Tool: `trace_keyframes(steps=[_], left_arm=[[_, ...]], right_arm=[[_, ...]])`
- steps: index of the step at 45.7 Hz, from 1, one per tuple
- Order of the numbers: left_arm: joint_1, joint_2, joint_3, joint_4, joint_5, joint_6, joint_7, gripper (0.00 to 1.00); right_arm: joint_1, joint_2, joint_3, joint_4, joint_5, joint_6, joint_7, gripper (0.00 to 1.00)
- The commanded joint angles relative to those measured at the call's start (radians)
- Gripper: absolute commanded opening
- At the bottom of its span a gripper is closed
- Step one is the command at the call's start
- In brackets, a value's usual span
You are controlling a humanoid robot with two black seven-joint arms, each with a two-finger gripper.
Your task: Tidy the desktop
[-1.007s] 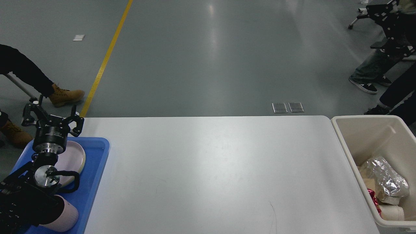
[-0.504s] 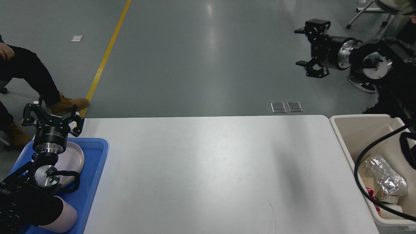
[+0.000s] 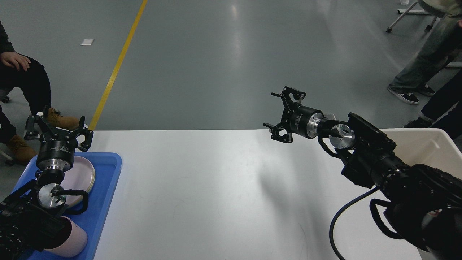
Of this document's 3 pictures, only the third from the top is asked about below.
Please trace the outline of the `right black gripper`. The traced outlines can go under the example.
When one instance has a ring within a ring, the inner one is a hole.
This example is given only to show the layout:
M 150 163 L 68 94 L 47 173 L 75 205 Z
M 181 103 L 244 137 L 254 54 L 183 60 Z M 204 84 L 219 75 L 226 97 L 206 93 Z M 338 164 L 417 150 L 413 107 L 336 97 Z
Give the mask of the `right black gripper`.
M 306 92 L 291 87 L 283 87 L 281 93 L 271 92 L 271 95 L 282 100 L 284 106 L 282 116 L 289 115 L 287 121 L 281 121 L 276 125 L 263 124 L 269 129 L 272 140 L 292 143 L 292 133 L 308 139 L 314 139 L 318 136 L 317 128 L 321 120 L 324 119 L 324 114 L 319 110 L 301 105 L 302 100 L 307 96 Z

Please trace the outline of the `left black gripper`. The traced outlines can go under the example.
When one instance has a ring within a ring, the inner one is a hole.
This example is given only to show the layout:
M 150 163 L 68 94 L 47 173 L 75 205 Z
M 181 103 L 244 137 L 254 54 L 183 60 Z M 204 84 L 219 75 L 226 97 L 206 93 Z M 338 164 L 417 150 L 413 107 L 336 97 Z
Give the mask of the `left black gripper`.
M 87 152 L 93 140 L 94 132 L 85 125 L 85 116 L 79 120 L 75 130 L 68 133 L 68 140 L 56 140 L 56 128 L 47 120 L 49 106 L 41 112 L 29 115 L 25 122 L 24 140 L 39 140 L 40 150 L 36 166 L 41 169 L 58 169 L 68 171 L 74 166 L 76 148 Z M 84 137 L 79 143 L 77 138 Z

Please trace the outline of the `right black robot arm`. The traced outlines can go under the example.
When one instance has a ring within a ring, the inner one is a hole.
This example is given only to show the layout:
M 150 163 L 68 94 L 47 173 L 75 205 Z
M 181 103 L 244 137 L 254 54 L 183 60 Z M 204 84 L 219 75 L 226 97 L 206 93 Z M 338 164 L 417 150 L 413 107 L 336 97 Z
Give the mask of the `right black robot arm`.
M 380 190 L 386 201 L 371 199 L 375 224 L 389 238 L 406 240 L 437 260 L 461 259 L 461 180 L 425 164 L 409 166 L 398 158 L 396 143 L 355 113 L 347 122 L 332 120 L 322 111 L 303 106 L 306 93 L 284 87 L 272 93 L 284 110 L 277 125 L 265 123 L 272 140 L 292 143 L 293 134 L 317 139 L 331 157 L 341 159 L 341 174 L 353 184 L 368 188 L 365 194 L 345 204 L 329 227 L 330 244 L 337 250 L 333 232 L 343 211 Z

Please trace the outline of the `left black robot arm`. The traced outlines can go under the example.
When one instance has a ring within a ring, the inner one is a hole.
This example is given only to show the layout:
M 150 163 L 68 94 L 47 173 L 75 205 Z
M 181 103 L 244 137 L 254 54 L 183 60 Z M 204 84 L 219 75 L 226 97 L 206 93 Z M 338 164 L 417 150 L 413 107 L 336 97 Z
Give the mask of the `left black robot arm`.
M 74 230 L 64 215 L 79 215 L 88 208 L 87 191 L 61 185 L 74 165 L 75 150 L 91 147 L 93 131 L 85 126 L 85 117 L 76 129 L 67 130 L 54 127 L 38 112 L 28 117 L 24 138 L 40 141 L 38 174 L 1 202 L 2 260 L 18 260 L 30 248 L 42 252 L 64 245 Z

